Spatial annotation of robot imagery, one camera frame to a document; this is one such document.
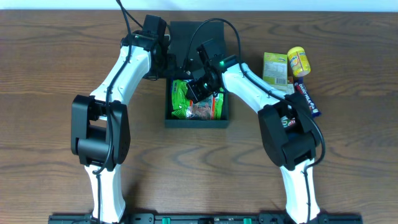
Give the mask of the black gift box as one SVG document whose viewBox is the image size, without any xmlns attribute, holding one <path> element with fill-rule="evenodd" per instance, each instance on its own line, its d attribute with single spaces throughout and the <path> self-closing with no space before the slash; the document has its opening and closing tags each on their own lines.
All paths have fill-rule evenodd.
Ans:
<svg viewBox="0 0 398 224">
<path fill-rule="evenodd" d="M 176 55 L 177 65 L 181 67 L 186 55 L 187 47 L 190 47 L 189 59 L 198 63 L 199 68 L 203 63 L 197 53 L 197 48 L 207 40 L 213 39 L 216 48 L 225 53 L 224 24 L 222 22 L 209 22 L 202 25 L 201 22 L 172 21 L 170 23 L 172 43 L 169 52 Z M 166 81 L 165 91 L 165 127 L 167 128 L 218 128 L 224 129 L 229 125 L 229 99 L 224 96 L 221 118 L 219 120 L 178 119 L 172 116 L 172 82 L 173 78 Z"/>
</svg>

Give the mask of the purple Dairy Milk bar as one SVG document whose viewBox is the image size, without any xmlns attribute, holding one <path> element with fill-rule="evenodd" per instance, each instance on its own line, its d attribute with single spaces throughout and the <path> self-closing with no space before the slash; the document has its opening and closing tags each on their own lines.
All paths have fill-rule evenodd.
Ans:
<svg viewBox="0 0 398 224">
<path fill-rule="evenodd" d="M 311 111 L 312 117 L 315 118 L 315 117 L 320 116 L 322 113 L 316 106 L 312 97 L 310 96 L 310 94 L 307 90 L 307 87 L 304 84 L 303 77 L 300 77 L 300 78 L 294 80 L 294 88 L 297 92 L 302 94 L 304 96 L 304 98 L 306 99 L 308 107 Z"/>
</svg>

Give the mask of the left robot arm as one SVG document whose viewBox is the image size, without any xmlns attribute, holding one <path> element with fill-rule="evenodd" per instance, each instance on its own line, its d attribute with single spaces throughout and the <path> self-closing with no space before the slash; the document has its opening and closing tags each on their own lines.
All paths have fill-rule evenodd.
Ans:
<svg viewBox="0 0 398 224">
<path fill-rule="evenodd" d="M 175 69 L 168 53 L 167 23 L 147 15 L 142 29 L 128 30 L 116 63 L 90 95 L 72 102 L 71 151 L 91 182 L 94 209 L 90 223 L 120 223 L 126 209 L 121 187 L 121 165 L 131 143 L 127 106 L 144 78 Z"/>
</svg>

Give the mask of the light green carton box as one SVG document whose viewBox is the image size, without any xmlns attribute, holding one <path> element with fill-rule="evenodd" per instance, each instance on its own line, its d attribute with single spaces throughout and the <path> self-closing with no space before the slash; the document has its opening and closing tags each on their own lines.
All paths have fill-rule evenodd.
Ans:
<svg viewBox="0 0 398 224">
<path fill-rule="evenodd" d="M 262 78 L 270 85 L 286 89 L 287 56 L 285 54 L 265 52 Z"/>
</svg>

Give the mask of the yellow plastic jar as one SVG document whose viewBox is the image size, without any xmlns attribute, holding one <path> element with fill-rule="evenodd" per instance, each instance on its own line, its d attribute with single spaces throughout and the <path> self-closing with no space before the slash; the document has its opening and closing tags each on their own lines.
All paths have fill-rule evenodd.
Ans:
<svg viewBox="0 0 398 224">
<path fill-rule="evenodd" d="M 304 77 L 311 72 L 311 66 L 304 48 L 291 48 L 287 52 L 287 57 L 294 77 Z"/>
</svg>

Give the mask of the brown and white carton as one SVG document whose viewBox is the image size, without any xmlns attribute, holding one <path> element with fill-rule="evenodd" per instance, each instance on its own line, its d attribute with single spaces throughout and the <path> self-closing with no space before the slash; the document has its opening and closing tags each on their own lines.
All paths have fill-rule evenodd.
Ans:
<svg viewBox="0 0 398 224">
<path fill-rule="evenodd" d="M 286 93 L 288 95 L 291 95 L 295 93 L 295 88 L 294 88 L 294 79 L 293 77 L 288 76 L 287 77 L 287 88 L 286 88 Z"/>
</svg>

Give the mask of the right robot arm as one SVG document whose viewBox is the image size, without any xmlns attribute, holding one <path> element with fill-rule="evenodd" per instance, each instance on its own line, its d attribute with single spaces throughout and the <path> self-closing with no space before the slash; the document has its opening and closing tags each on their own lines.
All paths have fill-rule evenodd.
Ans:
<svg viewBox="0 0 398 224">
<path fill-rule="evenodd" d="M 258 77 L 238 57 L 227 57 L 210 39 L 197 48 L 204 74 L 187 85 L 187 98 L 203 101 L 220 90 L 238 96 L 259 119 L 262 143 L 280 168 L 286 212 L 295 223 L 310 223 L 320 213 L 313 186 L 315 151 L 323 142 L 306 99 L 280 91 Z"/>
</svg>

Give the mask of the green snack mix bag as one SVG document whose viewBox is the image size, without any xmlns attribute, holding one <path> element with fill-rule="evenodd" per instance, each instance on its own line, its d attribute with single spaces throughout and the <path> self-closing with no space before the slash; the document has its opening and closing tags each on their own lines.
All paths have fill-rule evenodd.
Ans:
<svg viewBox="0 0 398 224">
<path fill-rule="evenodd" d="M 185 80 L 174 80 L 171 89 L 172 112 L 177 119 L 219 120 L 223 110 L 224 94 L 209 96 L 201 102 L 193 103 L 186 98 L 188 92 Z"/>
</svg>

